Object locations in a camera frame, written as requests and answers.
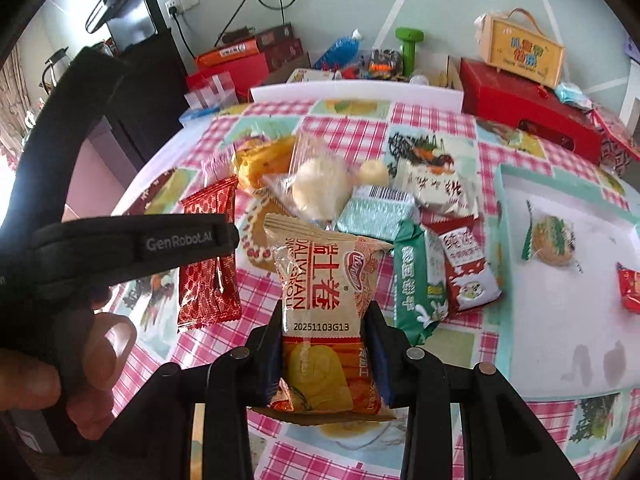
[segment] green dumbbell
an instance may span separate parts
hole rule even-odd
[[[424,40],[424,33],[417,28],[398,27],[396,38],[402,41],[402,75],[411,77],[415,67],[415,44]]]

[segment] white tray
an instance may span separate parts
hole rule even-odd
[[[597,200],[593,186],[510,167],[501,168],[497,186],[507,270],[497,357],[502,373],[527,399],[577,399],[638,386],[640,315],[622,306],[616,272],[617,262],[640,269],[638,219]],[[582,272],[522,259],[527,199],[573,223]]]

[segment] red and white snack package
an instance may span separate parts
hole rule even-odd
[[[440,237],[446,255],[450,316],[488,305],[502,293],[471,231],[473,223],[473,217],[465,217],[429,225]]]
[[[182,200],[185,213],[224,213],[233,222],[238,178],[230,176]],[[178,330],[240,319],[236,255],[180,267]]]
[[[630,312],[640,314],[640,271],[618,264],[618,284],[622,305]]]

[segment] kettle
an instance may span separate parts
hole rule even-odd
[[[60,78],[71,63],[71,58],[66,54],[68,46],[55,51],[45,63],[44,70],[42,71],[42,87],[47,95],[50,94],[51,89],[57,86]],[[50,81],[45,81],[45,76],[49,73]]]

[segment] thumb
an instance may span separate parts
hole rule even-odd
[[[59,396],[60,378],[53,366],[0,349],[0,410],[40,410]]]

